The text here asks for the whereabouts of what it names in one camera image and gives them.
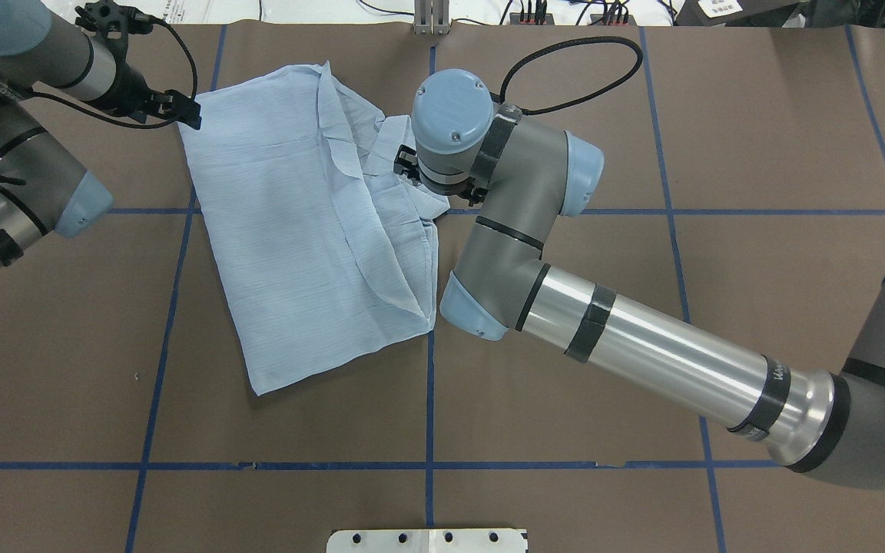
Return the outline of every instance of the grid line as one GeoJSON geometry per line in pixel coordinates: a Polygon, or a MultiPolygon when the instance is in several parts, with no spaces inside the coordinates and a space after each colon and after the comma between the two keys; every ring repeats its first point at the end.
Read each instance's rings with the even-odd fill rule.
{"type": "MultiPolygon", "coordinates": [[[[648,55],[647,34],[644,28],[640,32],[640,47],[644,52],[644,80],[647,85],[647,99],[651,109],[651,124],[654,127],[654,144],[658,154],[658,168],[661,173],[661,191],[665,196],[665,214],[668,218],[668,235],[671,236],[671,255],[675,257],[675,277],[678,279],[678,298],[681,301],[681,317],[691,325],[691,311],[688,310],[688,291],[685,288],[684,270],[681,266],[681,249],[678,248],[678,228],[675,227],[675,206],[671,202],[671,188],[668,186],[668,165],[665,162],[665,150],[661,142],[661,123],[658,118],[657,99],[654,95],[654,80],[651,75],[651,61],[648,55]]],[[[719,553],[726,553],[726,536],[723,529],[722,508],[719,504],[719,487],[716,484],[716,470],[712,465],[712,448],[709,443],[709,425],[705,417],[698,417],[699,434],[702,438],[702,451],[705,455],[706,476],[709,480],[709,499],[712,503],[712,519],[716,531],[716,543],[719,553]]]]}
{"type": "MultiPolygon", "coordinates": [[[[436,73],[436,46],[429,46],[429,76],[436,73]]],[[[426,364],[426,528],[436,526],[436,331],[429,330],[426,364]]]]}
{"type": "MultiPolygon", "coordinates": [[[[580,216],[667,216],[677,217],[885,217],[885,210],[821,210],[821,209],[753,209],[753,207],[732,207],[731,209],[709,209],[709,207],[588,207],[580,216]]],[[[109,216],[203,216],[200,207],[112,207],[109,216]]],[[[449,216],[476,216],[477,207],[450,207],[449,216]]]]}
{"type": "Polygon", "coordinates": [[[860,84],[860,92],[863,94],[863,103],[867,108],[867,115],[870,116],[870,125],[872,125],[873,133],[876,136],[876,144],[879,151],[883,155],[883,164],[885,164],[885,140],[883,140],[883,132],[879,128],[879,121],[876,120],[875,112],[873,112],[872,101],[870,100],[870,91],[867,90],[867,83],[863,78],[863,68],[860,67],[860,56],[856,50],[856,41],[853,39],[853,28],[846,25],[846,42],[849,42],[849,53],[853,59],[853,69],[856,70],[856,80],[860,84]]]}
{"type": "MultiPolygon", "coordinates": [[[[227,25],[220,26],[220,36],[217,41],[217,59],[214,60],[214,77],[211,79],[210,89],[217,88],[217,77],[220,74],[220,63],[224,56],[224,42],[227,38],[227,25]]],[[[176,261],[176,273],[173,276],[173,290],[169,296],[169,310],[166,314],[166,326],[162,335],[162,349],[159,353],[159,365],[155,373],[155,383],[152,386],[152,403],[148,412],[148,424],[145,427],[145,441],[141,451],[141,466],[138,468],[138,480],[136,483],[136,495],[132,504],[132,517],[129,519],[128,535],[125,539],[125,553],[132,553],[134,549],[134,536],[138,529],[138,516],[141,513],[141,501],[145,493],[145,477],[148,475],[148,459],[152,453],[152,438],[155,435],[155,423],[159,413],[159,399],[161,399],[162,382],[166,374],[166,362],[169,358],[169,340],[173,332],[173,323],[176,320],[176,307],[180,297],[180,280],[183,276],[183,263],[186,261],[187,246],[190,244],[190,230],[193,227],[193,210],[197,204],[197,189],[190,186],[190,202],[187,204],[187,218],[183,225],[183,237],[180,240],[180,255],[176,261]]]]}
{"type": "MultiPolygon", "coordinates": [[[[629,461],[603,465],[595,461],[348,461],[348,462],[148,462],[147,472],[369,472],[370,470],[673,470],[673,469],[780,469],[770,459],[684,459],[684,461],[629,461]]],[[[0,462],[0,470],[140,470],[141,462],[0,462]]]]}

